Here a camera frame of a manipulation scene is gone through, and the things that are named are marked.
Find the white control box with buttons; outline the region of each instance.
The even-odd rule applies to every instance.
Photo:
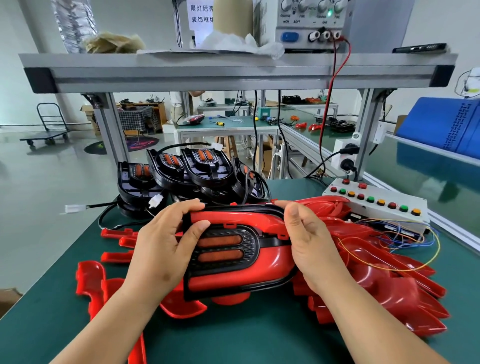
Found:
[[[336,178],[325,189],[323,196],[343,196],[351,202],[348,206],[352,213],[382,220],[407,220],[423,224],[430,223],[427,200],[409,194],[389,191],[367,185],[363,182]],[[425,232],[425,227],[416,223],[400,222],[400,226],[418,234]]]
[[[253,9],[253,36],[259,46],[276,41],[285,49],[333,49],[333,42],[318,30],[324,27],[339,38],[347,7],[348,0],[258,0]]]

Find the red wire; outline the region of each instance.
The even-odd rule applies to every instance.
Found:
[[[338,68],[337,72],[335,72],[335,64],[336,64],[336,44],[335,44],[335,40],[332,38],[332,41],[333,41],[333,53],[334,53],[334,69],[333,69],[333,76],[332,76],[332,79],[330,80],[330,84],[328,86],[328,93],[327,93],[327,100],[326,100],[326,103],[325,103],[325,110],[324,110],[324,118],[322,120],[322,128],[320,130],[320,143],[319,143],[319,147],[320,147],[320,156],[322,155],[322,140],[323,140],[323,136],[324,136],[324,129],[325,129],[325,122],[327,120],[327,113],[328,113],[328,107],[330,106],[330,96],[332,94],[332,89],[333,89],[333,81],[335,80],[335,77],[338,75],[338,73],[340,72],[340,70],[343,68],[343,66],[345,66],[345,63],[347,63],[348,59],[350,58],[350,54],[352,54],[352,45],[350,44],[350,42],[348,41],[348,39],[346,38],[343,38],[343,40],[348,44],[348,54],[347,56],[345,57],[345,60],[343,61],[343,63],[340,65],[340,67]]]

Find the checkered cloth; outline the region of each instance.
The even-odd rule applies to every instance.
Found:
[[[152,120],[155,129],[158,127],[158,117],[151,106],[137,107],[137,110],[119,110],[120,123],[123,130],[146,131],[147,119]]]

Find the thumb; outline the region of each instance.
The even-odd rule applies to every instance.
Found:
[[[210,226],[208,220],[201,220],[194,223],[190,228],[185,232],[185,234],[180,239],[180,242],[177,246],[177,252],[185,259],[190,259],[192,256],[195,245],[198,243],[198,239],[204,233],[204,231]]]
[[[301,221],[298,204],[294,202],[287,204],[285,207],[283,220],[285,221],[285,226],[288,234],[290,235],[290,240],[292,243],[308,243],[310,241],[311,235],[308,233],[308,231],[306,231],[303,222]]]

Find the knob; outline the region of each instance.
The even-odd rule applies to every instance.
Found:
[[[334,8],[335,12],[336,12],[337,14],[339,14],[339,13],[342,12],[343,9],[345,9],[346,5],[347,5],[347,2],[346,2],[345,0],[340,0],[340,1],[337,1],[337,2],[335,3],[335,5],[333,6],[333,8]]]
[[[283,0],[281,6],[283,11],[289,11],[292,7],[292,0]]]
[[[300,0],[299,2],[299,11],[304,12],[308,9],[310,3],[307,0]]]
[[[322,0],[321,2],[318,3],[317,10],[318,12],[324,12],[327,10],[328,7],[328,1],[327,0]]]

